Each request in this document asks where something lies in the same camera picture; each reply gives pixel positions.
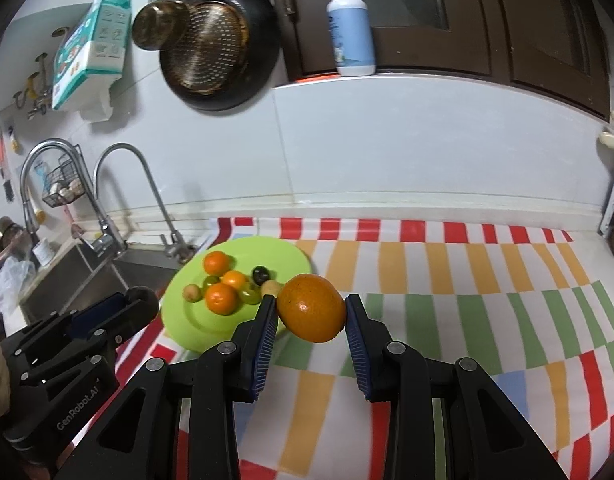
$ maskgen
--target blue stripe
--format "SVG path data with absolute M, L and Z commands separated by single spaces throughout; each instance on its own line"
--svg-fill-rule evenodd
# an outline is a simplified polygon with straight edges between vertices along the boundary
M 527 406 L 527 388 L 525 386 L 525 372 L 509 372 L 494 377 L 494 381 L 503 393 L 508 396 L 516 409 L 529 420 L 529 408 Z
M 247 429 L 247 424 L 254 412 L 254 405 L 247 402 L 233 403 L 233 421 L 236 426 L 236 444 L 240 444 Z

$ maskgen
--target wire basket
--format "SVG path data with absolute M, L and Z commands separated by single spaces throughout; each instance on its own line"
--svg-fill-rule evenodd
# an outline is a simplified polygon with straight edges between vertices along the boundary
M 85 188 L 73 161 L 68 155 L 61 155 L 58 168 L 50 171 L 44 179 L 42 201 L 49 207 L 60 207 L 71 204 L 84 194 Z

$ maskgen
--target silver screw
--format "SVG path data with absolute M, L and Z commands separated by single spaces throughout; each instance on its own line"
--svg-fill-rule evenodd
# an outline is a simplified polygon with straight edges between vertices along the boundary
M 223 341 L 218 345 L 218 353 L 228 355 L 236 350 L 236 343 L 233 341 Z
M 463 357 L 458 362 L 458 365 L 466 372 L 472 372 L 476 370 L 476 368 L 478 368 L 478 364 L 476 363 L 476 361 L 474 361 L 473 359 L 470 359 L 469 357 Z
M 160 370 L 162 367 L 164 367 L 164 365 L 165 365 L 165 362 L 160 357 L 152 357 L 151 359 L 149 359 L 149 361 L 145 363 L 145 367 L 150 372 L 155 372 L 157 370 Z
M 405 345 L 401 343 L 400 341 L 392 341 L 391 343 L 389 343 L 389 345 L 387 345 L 387 351 L 390 354 L 396 354 L 396 355 L 404 354 Z

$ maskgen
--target green plate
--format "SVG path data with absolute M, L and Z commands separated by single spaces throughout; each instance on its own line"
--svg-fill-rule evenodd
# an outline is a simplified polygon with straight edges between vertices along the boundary
M 258 305 L 242 304 L 230 316 L 219 316 L 207 308 L 205 300 L 189 303 L 183 299 L 185 286 L 190 283 L 202 285 L 207 276 L 203 269 L 203 258 L 212 251 L 222 251 L 231 256 L 231 268 L 248 276 L 254 267 L 265 266 L 272 279 L 280 283 L 286 283 L 297 274 L 311 272 L 307 256 L 295 245 L 278 238 L 236 238 L 196 254 L 169 283 L 162 298 L 161 314 L 170 338 L 181 347 L 198 353 L 230 339 L 238 324 L 254 319 L 258 311 Z

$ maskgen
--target stainless steel sink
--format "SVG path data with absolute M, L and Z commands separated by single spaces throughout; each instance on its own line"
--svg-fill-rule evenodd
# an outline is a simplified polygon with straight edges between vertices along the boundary
M 98 258 L 87 246 L 72 248 L 21 303 L 26 320 L 33 323 L 53 311 L 83 310 L 136 285 L 158 293 L 182 267 L 161 247 L 129 248 L 119 258 L 112 256 L 113 251 Z

